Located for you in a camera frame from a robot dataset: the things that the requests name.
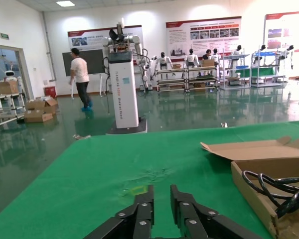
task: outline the metal shelf rack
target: metal shelf rack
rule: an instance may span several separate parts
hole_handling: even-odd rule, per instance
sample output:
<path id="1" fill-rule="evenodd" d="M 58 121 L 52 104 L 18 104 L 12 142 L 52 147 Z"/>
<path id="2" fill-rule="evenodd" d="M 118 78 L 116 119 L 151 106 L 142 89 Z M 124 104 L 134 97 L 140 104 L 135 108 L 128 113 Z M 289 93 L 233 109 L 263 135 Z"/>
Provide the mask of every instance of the metal shelf rack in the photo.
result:
<path id="1" fill-rule="evenodd" d="M 284 86 L 284 81 L 285 81 L 285 75 L 279 75 L 278 74 L 278 71 L 277 71 L 277 68 L 279 68 L 279 61 L 278 61 L 278 57 L 280 56 L 281 54 L 276 54 L 274 52 L 261 52 L 260 51 L 260 48 L 258 49 L 258 52 L 256 53 L 253 53 L 252 54 L 252 57 L 251 57 L 251 66 L 250 66 L 250 76 L 251 76 L 251 86 L 252 87 L 277 87 L 277 86 Z M 257 76 L 256 77 L 253 77 L 252 76 L 252 70 L 255 69 L 253 68 L 253 58 L 254 56 L 257 56 L 258 57 L 258 64 L 257 64 Z M 261 66 L 260 65 L 260 57 L 266 57 L 266 56 L 275 56 L 275 63 L 273 65 L 263 65 Z M 273 68 L 274 69 L 274 74 L 271 74 L 271 75 L 265 75 L 265 76 L 260 76 L 260 69 L 261 68 Z M 259 79 L 260 78 L 264 78 L 264 82 L 263 83 L 259 83 Z M 267 78 L 271 78 L 273 79 L 272 82 L 267 82 Z M 282 78 L 283 80 L 281 82 L 277 82 L 277 78 Z"/>
<path id="2" fill-rule="evenodd" d="M 20 107 L 16 107 L 14 105 L 13 96 L 20 96 L 21 97 L 21 106 Z M 0 99 L 10 99 L 10 102 L 11 102 L 11 105 L 8 108 L 10 110 L 10 112 L 4 111 L 6 108 L 0 108 L 0 126 L 3 125 L 3 124 L 6 124 L 8 122 L 11 122 L 11 121 L 14 121 L 14 120 L 17 120 L 17 119 L 20 119 L 20 118 L 24 117 L 24 114 L 18 114 L 17 113 L 18 109 L 24 109 L 25 108 L 22 93 L 10 94 L 10 95 L 0 95 Z"/>
<path id="3" fill-rule="evenodd" d="M 237 70 L 250 70 L 250 68 L 242 68 L 242 69 L 237 69 L 237 68 L 225 68 L 225 60 L 239 60 L 241 59 L 243 61 L 243 65 L 245 65 L 245 57 L 249 56 L 249 54 L 245 54 L 245 50 L 243 50 L 243 54 L 240 55 L 230 55 L 230 56 L 225 56 L 225 50 L 223 49 L 223 67 L 219 68 L 219 79 L 220 82 L 223 84 L 220 85 L 220 89 L 222 90 L 238 90 L 238 89 L 247 89 L 250 88 L 250 77 L 245 77 L 245 76 L 240 76 L 240 77 L 227 77 L 226 72 L 232 72 Z M 230 85 L 230 81 L 239 81 L 240 84 L 238 85 Z"/>
<path id="4" fill-rule="evenodd" d="M 167 91 L 184 91 L 186 88 L 186 72 L 187 69 L 169 69 L 169 70 L 156 70 L 156 81 L 157 81 L 157 91 L 158 92 L 167 92 Z M 182 78 L 178 79 L 168 79 L 168 74 L 170 73 L 182 73 Z M 166 74 L 167 79 L 158 79 L 158 75 Z M 179 88 L 169 88 L 161 90 L 161 86 L 179 86 Z"/>
<path id="5" fill-rule="evenodd" d="M 190 92 L 191 90 L 201 90 L 201 89 L 218 89 L 218 80 L 217 77 L 213 75 L 201 76 L 197 78 L 191 78 L 189 75 L 191 72 L 197 71 L 217 71 L 216 66 L 214 67 L 197 67 L 197 68 L 188 68 L 187 69 L 187 79 L 186 79 L 186 92 Z M 201 83 L 213 83 L 212 86 L 205 87 L 191 87 L 192 84 L 201 84 Z"/>

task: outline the person in background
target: person in background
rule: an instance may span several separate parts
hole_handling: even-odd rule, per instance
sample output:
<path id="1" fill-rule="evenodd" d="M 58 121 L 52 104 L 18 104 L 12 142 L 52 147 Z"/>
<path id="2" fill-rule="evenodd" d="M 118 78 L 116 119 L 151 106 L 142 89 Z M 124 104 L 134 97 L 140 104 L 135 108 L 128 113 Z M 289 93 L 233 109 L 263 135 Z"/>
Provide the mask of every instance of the person in background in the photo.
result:
<path id="1" fill-rule="evenodd" d="M 71 49 L 71 79 L 69 84 L 72 85 L 74 77 L 76 80 L 76 89 L 78 90 L 79 97 L 83 103 L 82 111 L 92 111 L 92 101 L 87 93 L 89 84 L 88 67 L 85 60 L 80 57 L 80 51 L 77 48 Z"/>
<path id="2" fill-rule="evenodd" d="M 204 60 L 210 60 L 210 59 L 211 59 L 211 50 L 210 50 L 210 49 L 208 49 L 208 50 L 206 51 L 206 54 L 203 55 L 203 59 L 204 59 Z"/>

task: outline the green epoxy floor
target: green epoxy floor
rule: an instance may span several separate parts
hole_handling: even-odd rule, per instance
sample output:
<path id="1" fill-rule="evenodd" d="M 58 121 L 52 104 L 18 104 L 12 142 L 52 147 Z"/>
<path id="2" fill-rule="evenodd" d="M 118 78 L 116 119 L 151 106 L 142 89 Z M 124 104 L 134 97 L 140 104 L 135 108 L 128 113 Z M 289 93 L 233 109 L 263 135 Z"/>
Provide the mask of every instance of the green epoxy floor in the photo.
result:
<path id="1" fill-rule="evenodd" d="M 79 98 L 59 98 L 59 112 L 46 123 L 0 129 L 0 212 L 17 197 L 72 142 L 74 134 L 104 135 L 114 121 L 105 97 L 93 96 L 93 113 L 80 112 Z M 299 120 L 299 82 L 284 89 L 182 93 L 150 92 L 138 97 L 139 115 L 148 120 L 149 132 L 191 128 L 239 126 Z M 150 142 L 144 142 L 150 149 Z"/>

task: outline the ceiling light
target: ceiling light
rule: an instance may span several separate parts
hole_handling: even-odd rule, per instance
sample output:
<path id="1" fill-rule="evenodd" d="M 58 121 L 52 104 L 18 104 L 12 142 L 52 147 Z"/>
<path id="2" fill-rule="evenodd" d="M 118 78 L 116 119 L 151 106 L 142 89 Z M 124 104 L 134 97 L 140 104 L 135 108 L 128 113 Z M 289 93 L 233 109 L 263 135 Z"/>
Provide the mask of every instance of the ceiling light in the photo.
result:
<path id="1" fill-rule="evenodd" d="M 62 7 L 75 6 L 75 4 L 71 1 L 57 1 L 56 3 Z"/>

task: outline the red container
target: red container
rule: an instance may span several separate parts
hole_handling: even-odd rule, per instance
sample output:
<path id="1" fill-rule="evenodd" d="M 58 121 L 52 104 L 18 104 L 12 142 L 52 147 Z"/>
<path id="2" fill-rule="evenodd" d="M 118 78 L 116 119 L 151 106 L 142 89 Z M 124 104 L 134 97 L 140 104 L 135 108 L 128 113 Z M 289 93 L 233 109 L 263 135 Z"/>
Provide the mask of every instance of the red container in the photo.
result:
<path id="1" fill-rule="evenodd" d="M 56 97 L 55 86 L 44 87 L 44 94 L 45 96 L 51 96 L 52 98 L 55 98 Z"/>

